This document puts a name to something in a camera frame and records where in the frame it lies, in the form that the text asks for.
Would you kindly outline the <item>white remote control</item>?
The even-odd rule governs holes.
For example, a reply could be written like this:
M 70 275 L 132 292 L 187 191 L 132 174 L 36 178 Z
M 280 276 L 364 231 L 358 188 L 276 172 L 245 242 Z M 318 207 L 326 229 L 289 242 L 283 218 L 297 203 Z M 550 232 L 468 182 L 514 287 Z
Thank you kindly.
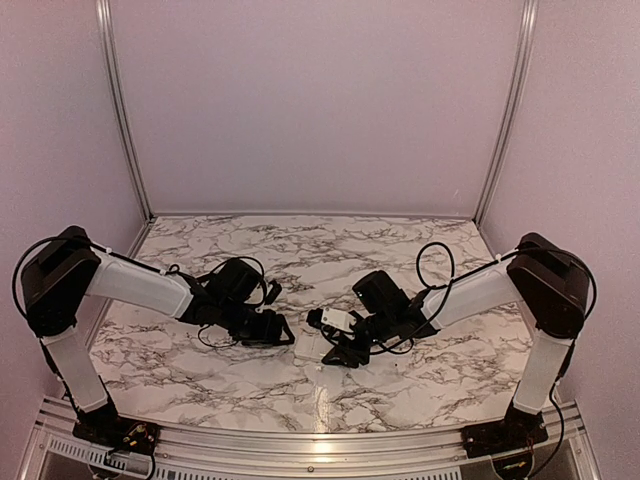
M 322 336 L 301 334 L 294 345 L 294 357 L 298 360 L 321 362 L 333 345 Z

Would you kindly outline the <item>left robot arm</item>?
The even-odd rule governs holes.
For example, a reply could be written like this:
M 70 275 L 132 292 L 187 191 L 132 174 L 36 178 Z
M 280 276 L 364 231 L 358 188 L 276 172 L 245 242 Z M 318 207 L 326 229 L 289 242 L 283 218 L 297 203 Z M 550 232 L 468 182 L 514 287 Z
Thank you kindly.
M 246 347 L 278 347 L 295 341 L 285 317 L 270 307 L 281 291 L 251 257 L 231 257 L 194 277 L 177 265 L 160 269 L 114 252 L 75 225 L 30 246 L 11 277 L 14 305 L 62 381 L 78 422 L 106 445 L 119 444 L 127 430 L 77 336 L 86 298 L 142 307 L 202 329 L 218 326 Z

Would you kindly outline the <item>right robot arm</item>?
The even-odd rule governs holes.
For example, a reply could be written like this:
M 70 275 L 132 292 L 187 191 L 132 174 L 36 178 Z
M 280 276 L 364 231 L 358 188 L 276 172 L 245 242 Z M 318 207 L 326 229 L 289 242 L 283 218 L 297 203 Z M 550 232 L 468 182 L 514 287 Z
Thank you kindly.
M 367 311 L 317 310 L 318 329 L 331 349 L 325 365 L 358 368 L 372 356 L 405 342 L 434 336 L 472 316 L 516 303 L 534 324 L 533 344 L 495 438 L 515 448 L 529 437 L 546 401 L 563 378 L 577 339 L 597 301 L 588 266 L 538 233 L 528 233 L 515 249 L 443 285 L 425 283 L 409 297 L 383 270 L 361 278 L 353 291 Z

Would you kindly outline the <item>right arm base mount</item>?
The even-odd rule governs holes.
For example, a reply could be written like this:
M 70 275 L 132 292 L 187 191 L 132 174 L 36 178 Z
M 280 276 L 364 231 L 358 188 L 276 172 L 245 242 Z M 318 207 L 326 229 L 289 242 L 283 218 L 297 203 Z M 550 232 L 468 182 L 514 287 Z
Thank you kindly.
M 461 436 L 469 458 L 530 448 L 549 438 L 541 412 L 533 415 L 513 404 L 502 419 L 465 426 Z

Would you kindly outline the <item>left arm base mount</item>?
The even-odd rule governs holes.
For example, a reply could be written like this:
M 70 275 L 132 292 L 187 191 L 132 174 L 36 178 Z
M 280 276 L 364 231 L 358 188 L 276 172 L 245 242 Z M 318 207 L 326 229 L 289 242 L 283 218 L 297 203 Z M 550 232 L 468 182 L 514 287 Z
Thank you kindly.
M 158 424 L 121 416 L 114 405 L 107 404 L 89 413 L 80 410 L 72 435 L 115 452 L 150 456 L 159 432 Z

